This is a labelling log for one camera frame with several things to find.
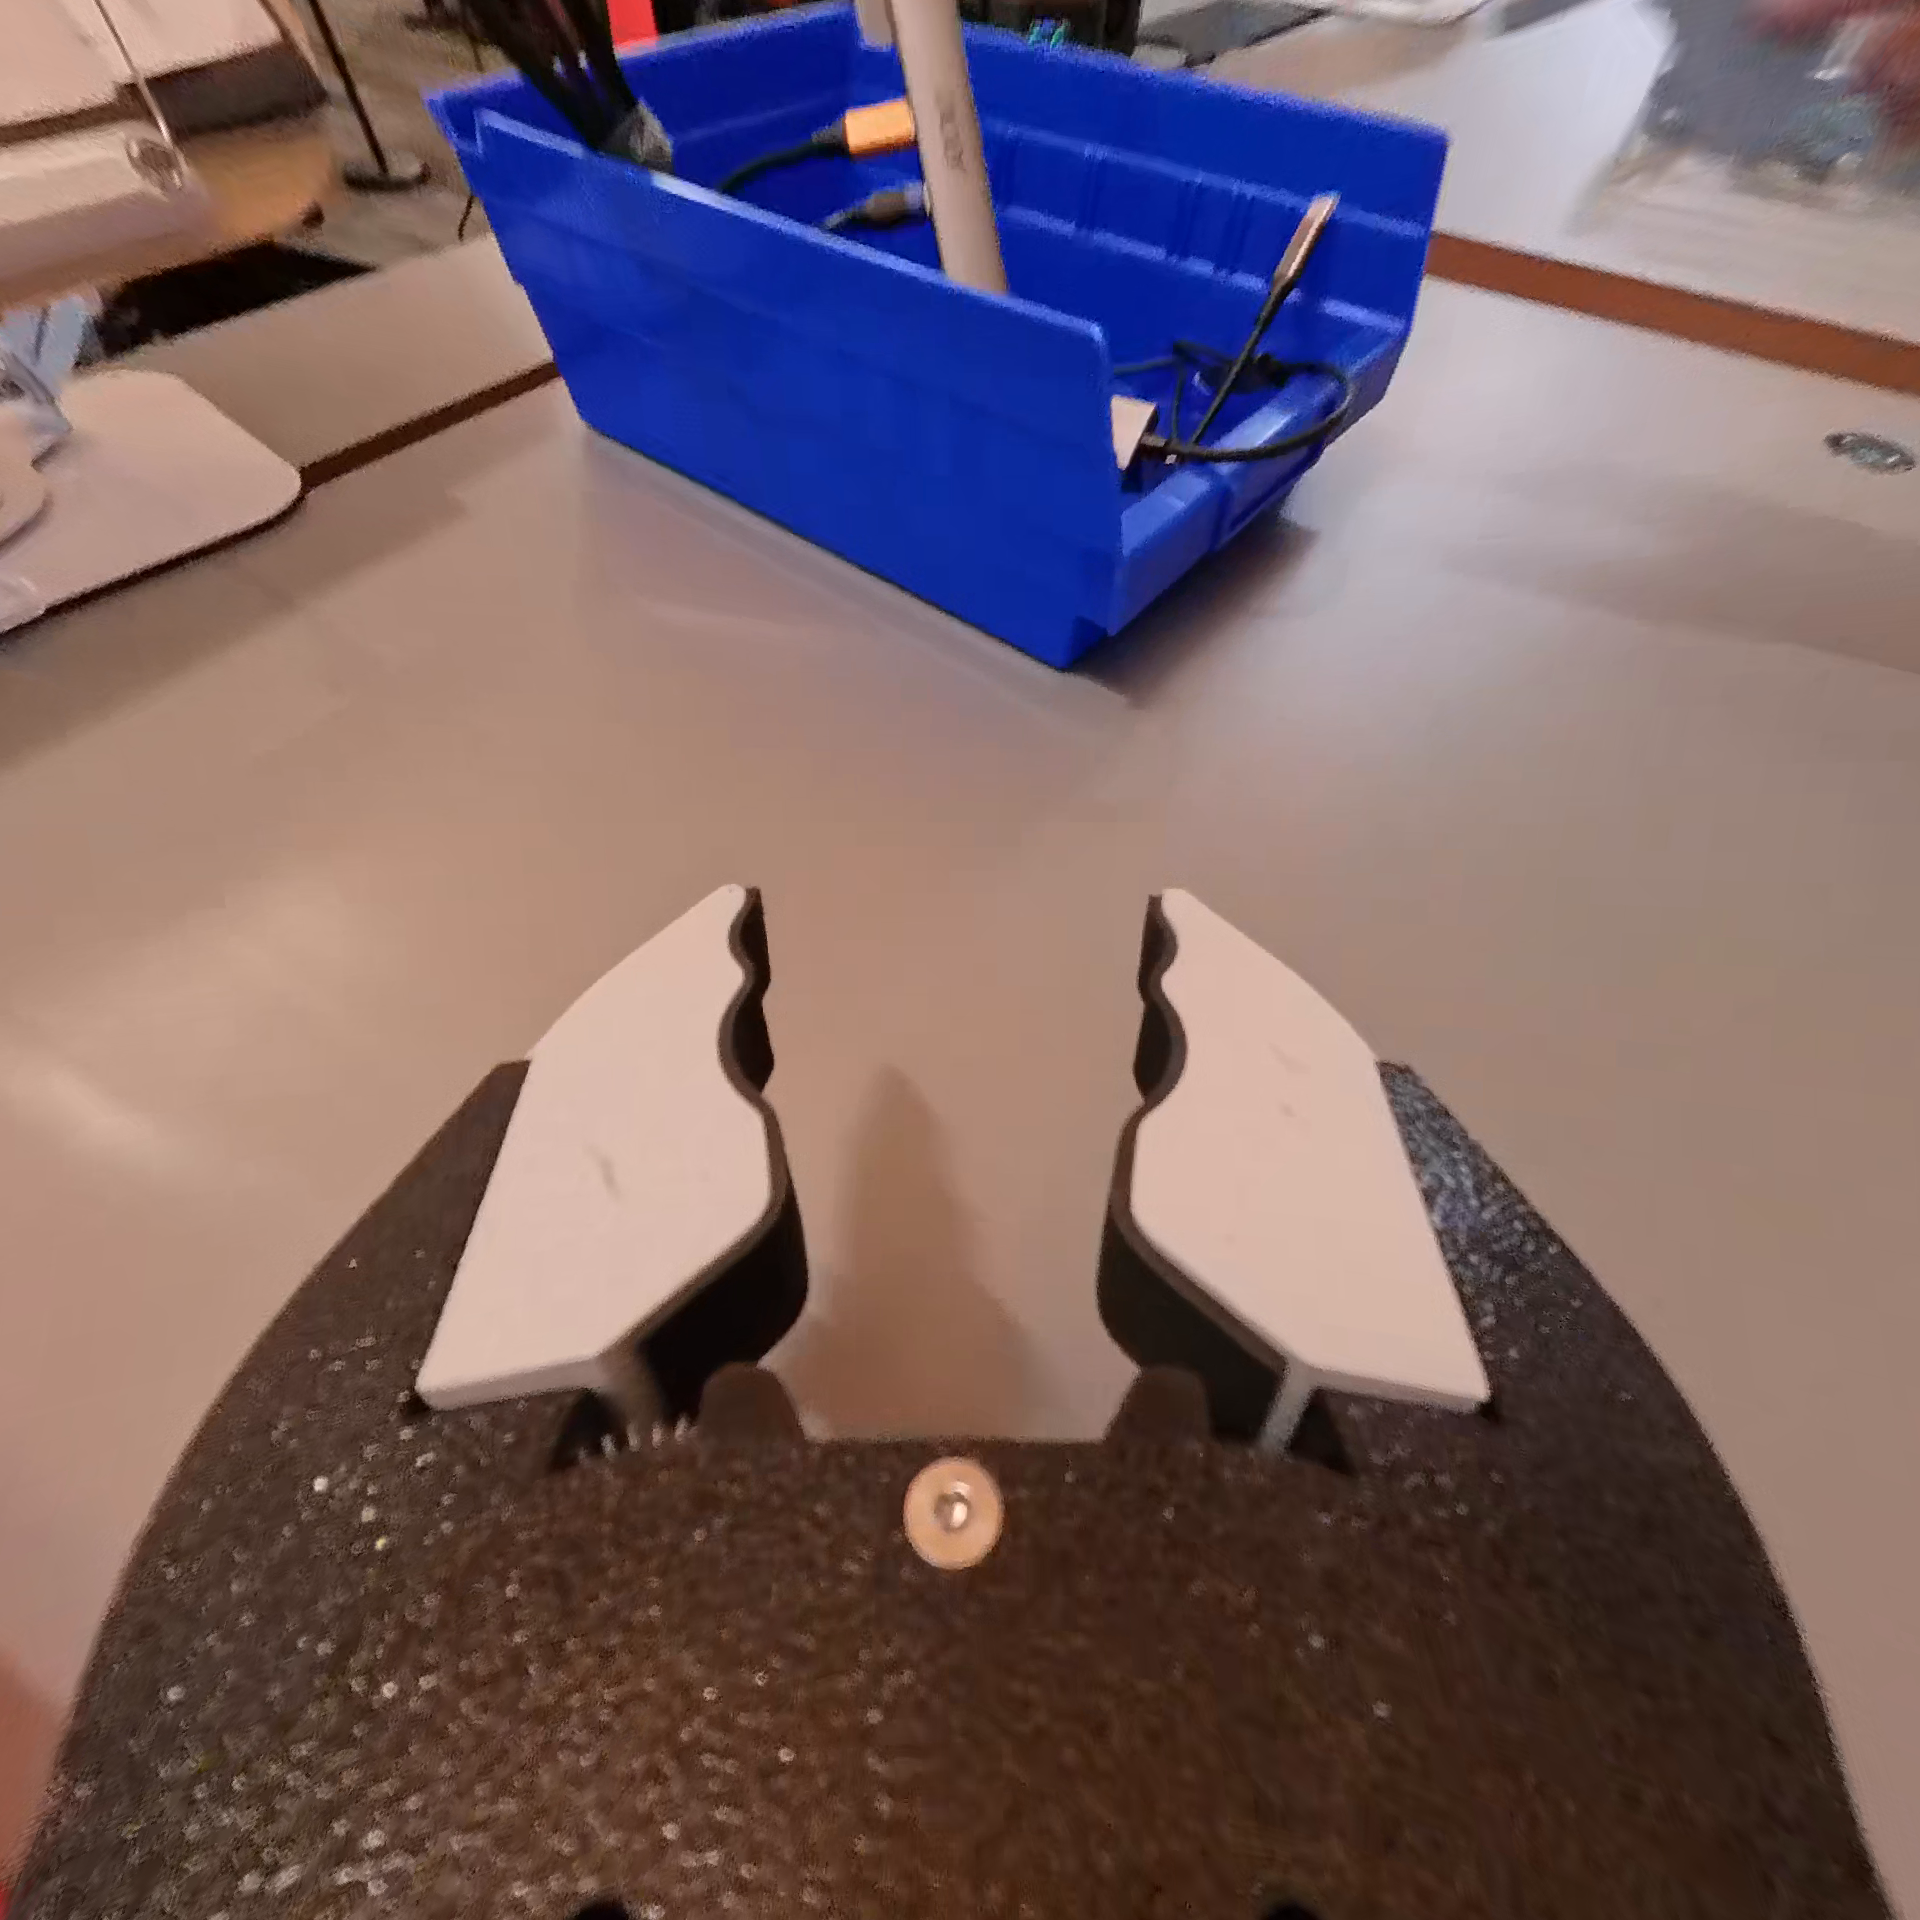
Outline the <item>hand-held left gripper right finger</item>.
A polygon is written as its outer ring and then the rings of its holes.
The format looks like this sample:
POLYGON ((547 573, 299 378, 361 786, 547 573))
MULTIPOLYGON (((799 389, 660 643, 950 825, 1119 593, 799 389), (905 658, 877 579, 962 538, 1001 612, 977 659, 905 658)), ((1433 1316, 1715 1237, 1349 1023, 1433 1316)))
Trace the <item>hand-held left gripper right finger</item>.
POLYGON ((1479 1417, 1490 1367, 1380 1060, 1299 972, 1186 889, 1139 938, 1137 1106, 1098 1314, 1196 1390, 1210 1440, 1296 1450, 1325 1399, 1479 1417))

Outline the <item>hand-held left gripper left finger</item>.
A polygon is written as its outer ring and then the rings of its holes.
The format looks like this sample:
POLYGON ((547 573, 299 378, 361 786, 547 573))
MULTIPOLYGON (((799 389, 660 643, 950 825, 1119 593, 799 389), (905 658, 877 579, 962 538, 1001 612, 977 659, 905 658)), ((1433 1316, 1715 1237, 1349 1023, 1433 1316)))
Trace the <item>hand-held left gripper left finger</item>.
POLYGON ((805 1303, 763 997, 761 893, 717 884, 604 972, 525 1058, 417 1367, 434 1412, 591 1394, 692 1419, 805 1303))

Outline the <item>blue plastic bin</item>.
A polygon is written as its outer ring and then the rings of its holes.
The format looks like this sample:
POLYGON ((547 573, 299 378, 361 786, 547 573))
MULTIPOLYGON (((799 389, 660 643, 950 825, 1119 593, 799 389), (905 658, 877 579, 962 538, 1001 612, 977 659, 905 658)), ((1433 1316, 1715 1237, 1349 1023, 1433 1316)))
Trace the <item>blue plastic bin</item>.
MULTIPOLYGON (((1305 206, 1337 210, 1265 350, 1384 394, 1406 346, 1445 131, 966 28, 1008 291, 940 269, 929 217, 828 228, 918 157, 805 157, 716 193, 850 108, 901 96, 850 5, 619 60, 675 157, 591 153, 518 76, 426 98, 580 421, 928 604, 1071 665, 1123 633, 1331 446, 1253 467, 1115 467, 1115 377, 1175 339, 1231 357, 1305 206)), ((1276 440, 1325 381, 1241 393, 1276 440)))

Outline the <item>grey usb hub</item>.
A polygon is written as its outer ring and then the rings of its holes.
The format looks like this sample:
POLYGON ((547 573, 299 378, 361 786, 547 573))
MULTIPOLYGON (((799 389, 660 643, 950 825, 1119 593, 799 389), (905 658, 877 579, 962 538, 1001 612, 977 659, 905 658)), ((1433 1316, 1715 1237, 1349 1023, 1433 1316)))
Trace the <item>grey usb hub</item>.
POLYGON ((918 131, 940 269, 962 286, 1001 296, 1008 284, 958 5, 877 5, 877 11, 918 131))

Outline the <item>grey desk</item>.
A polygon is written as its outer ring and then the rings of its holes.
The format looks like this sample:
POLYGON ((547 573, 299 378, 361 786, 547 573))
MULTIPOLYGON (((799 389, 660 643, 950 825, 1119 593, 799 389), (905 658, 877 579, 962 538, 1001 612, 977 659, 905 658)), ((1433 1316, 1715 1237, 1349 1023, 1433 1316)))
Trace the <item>grey desk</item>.
POLYGON ((1429 284, 1290 511, 1050 672, 547 381, 2 648, 2 1848, 159 1480, 486 1067, 771 926, 853 1435, 1099 1426, 1160 889, 1418 1067, 1677 1381, 1916 1819, 1916 404, 1429 284))

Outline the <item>white stand base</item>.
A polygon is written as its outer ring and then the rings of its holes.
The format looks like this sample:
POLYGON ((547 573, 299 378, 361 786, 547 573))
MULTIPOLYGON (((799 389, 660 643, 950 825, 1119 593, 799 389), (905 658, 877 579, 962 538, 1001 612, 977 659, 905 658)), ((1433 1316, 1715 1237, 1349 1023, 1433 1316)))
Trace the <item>white stand base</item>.
POLYGON ((176 377, 93 373, 63 424, 2 404, 2 637, 283 520, 293 465, 176 377))

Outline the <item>black floor stand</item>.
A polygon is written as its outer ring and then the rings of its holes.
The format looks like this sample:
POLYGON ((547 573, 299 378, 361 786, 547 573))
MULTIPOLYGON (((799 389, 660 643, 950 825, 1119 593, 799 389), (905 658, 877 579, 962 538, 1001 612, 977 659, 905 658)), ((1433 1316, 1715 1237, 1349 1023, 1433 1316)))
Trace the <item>black floor stand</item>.
POLYGON ((383 139, 325 5, 298 5, 298 11, 302 12, 302 24, 314 27, 319 53, 338 84, 338 98, 350 108, 350 122, 364 147, 361 157, 343 162, 350 193, 388 200, 425 188, 434 181, 426 161, 383 139))

